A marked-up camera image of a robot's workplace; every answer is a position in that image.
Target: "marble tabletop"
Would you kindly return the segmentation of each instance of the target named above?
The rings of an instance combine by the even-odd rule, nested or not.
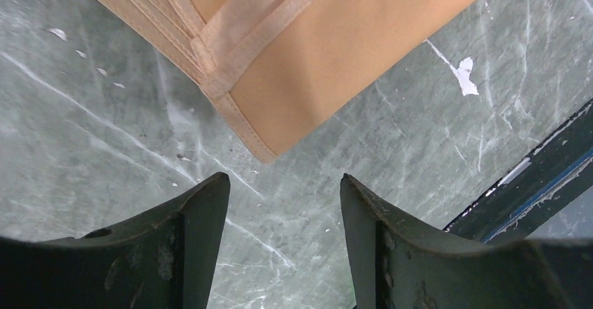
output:
[[[209,308],[351,308],[345,172],[443,227],[593,97],[593,0],[477,0],[267,166],[95,0],[0,0],[0,29],[0,234],[81,236],[224,171]]]

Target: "screw hole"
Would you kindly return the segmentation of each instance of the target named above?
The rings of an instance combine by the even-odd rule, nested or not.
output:
[[[104,237],[104,236],[109,236],[111,234],[111,230],[110,229],[98,229],[98,230],[94,230],[93,232],[87,234],[86,236],[84,236],[83,238],[99,238],[99,237]]]

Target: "tan cloth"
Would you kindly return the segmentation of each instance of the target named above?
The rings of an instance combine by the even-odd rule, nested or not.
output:
[[[99,0],[272,162],[474,0]]]

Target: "black plastic part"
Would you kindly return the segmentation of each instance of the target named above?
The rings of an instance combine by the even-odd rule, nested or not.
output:
[[[592,306],[593,240],[478,243],[429,226],[349,175],[341,204],[358,309]]]
[[[229,189],[217,173],[80,239],[0,238],[0,308],[206,308]]]
[[[593,185],[593,99],[444,230],[482,243],[527,237]]]

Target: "blue line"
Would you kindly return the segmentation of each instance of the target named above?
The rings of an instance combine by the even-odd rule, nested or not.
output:
[[[503,225],[498,227],[497,229],[493,230],[486,236],[485,239],[482,240],[483,243],[487,243],[491,241],[498,231],[501,229],[509,226],[515,221],[515,218],[519,217],[525,210],[531,207],[534,204],[537,204],[541,198],[548,193],[553,187],[555,187],[558,183],[560,183],[566,176],[568,176],[572,171],[578,168],[583,162],[587,161],[591,156],[593,156],[593,148],[586,152],[583,156],[578,158],[575,162],[573,162],[567,169],[565,169],[560,175],[558,175],[554,180],[550,181],[543,189],[538,191],[535,195],[533,195],[530,199],[527,200],[522,206],[520,206],[517,210],[510,214],[510,219],[506,221]]]

